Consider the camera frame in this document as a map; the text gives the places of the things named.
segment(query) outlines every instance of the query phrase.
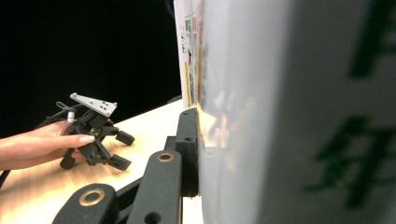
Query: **screw hole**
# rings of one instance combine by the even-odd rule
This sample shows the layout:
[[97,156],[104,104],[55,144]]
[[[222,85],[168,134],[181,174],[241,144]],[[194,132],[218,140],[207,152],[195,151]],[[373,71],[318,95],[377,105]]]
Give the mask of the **screw hole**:
[[99,198],[99,194],[97,192],[92,192],[92,193],[88,194],[87,196],[85,196],[85,200],[87,202],[95,201],[98,198]]
[[169,159],[171,159],[171,156],[168,155],[168,154],[163,154],[163,155],[160,156],[160,158],[163,159],[163,160],[169,160]]
[[157,224],[161,222],[161,215],[157,212],[150,212],[145,217],[146,224]]
[[157,160],[162,161],[162,162],[171,161],[173,158],[174,158],[174,155],[172,155],[171,153],[166,153],[166,152],[157,156]]

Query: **black clamp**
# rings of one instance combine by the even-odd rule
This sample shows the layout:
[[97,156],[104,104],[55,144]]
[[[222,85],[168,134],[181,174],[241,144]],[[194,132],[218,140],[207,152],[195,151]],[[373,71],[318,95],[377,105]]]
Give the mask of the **black clamp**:
[[[67,113],[67,120],[71,123],[70,134],[90,134],[95,137],[94,142],[78,148],[90,166],[102,163],[122,171],[126,170],[131,162],[118,155],[111,156],[102,144],[103,139],[108,135],[116,135],[116,139],[127,146],[130,146],[134,141],[133,136],[114,127],[113,122],[109,119],[116,109],[117,103],[96,100],[76,93],[71,94],[70,98],[79,102],[80,105],[68,107],[58,102],[57,106],[63,111],[47,118],[40,126],[60,120],[61,116]],[[88,107],[88,110],[80,118],[75,119],[75,114],[81,107]],[[71,169],[76,162],[71,156],[73,150],[73,148],[69,148],[61,161],[61,167],[66,170]]]

